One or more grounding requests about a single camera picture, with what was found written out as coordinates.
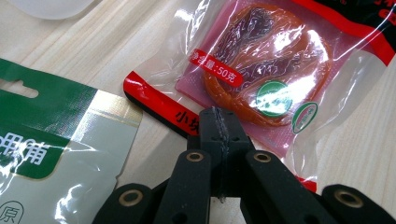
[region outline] green circular logo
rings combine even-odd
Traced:
[[[257,92],[257,108],[268,117],[284,115],[292,103],[288,85],[280,81],[268,81]]]
[[[294,133],[302,132],[318,113],[318,104],[315,102],[308,102],[301,105],[293,116],[292,128]]]

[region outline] green package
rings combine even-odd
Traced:
[[[38,94],[2,90],[17,82]],[[0,59],[0,224],[91,223],[141,119],[124,98]]]

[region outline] transparent plastic bag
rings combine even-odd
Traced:
[[[381,17],[387,6],[359,20],[339,13],[340,7],[314,1],[184,3],[161,50],[125,79],[124,90],[185,135],[197,134],[203,107],[231,109],[258,147],[315,180],[317,139],[357,106],[367,92],[360,87],[373,81],[374,70],[383,73],[396,45],[394,26]],[[369,17],[382,22],[364,24]]]
[[[0,105],[0,223],[91,223],[117,184],[141,110],[3,59]]]

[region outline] wood grain surface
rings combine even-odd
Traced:
[[[46,21],[0,1],[0,57],[124,96],[122,81],[160,48],[180,0],[95,1],[73,18]],[[396,59],[354,112],[318,142],[318,192],[356,188],[396,217]],[[119,185],[154,187],[186,140],[144,114]],[[238,200],[211,204],[211,223],[244,223]]]

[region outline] red sticker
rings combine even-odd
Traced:
[[[299,176],[296,176],[296,178],[300,181],[300,183],[308,190],[316,193],[318,190],[318,185],[316,182],[312,181],[312,180],[307,180],[307,179],[303,179],[300,178]]]
[[[244,81],[240,73],[200,49],[192,52],[189,61],[232,87],[238,87]]]
[[[125,78],[123,89],[130,100],[133,98],[155,118],[167,120],[176,132],[185,136],[198,134],[199,116],[154,89],[137,73]]]
[[[392,11],[387,9],[381,9],[379,11],[379,17],[388,20],[390,23],[396,26],[396,13],[393,13]]]

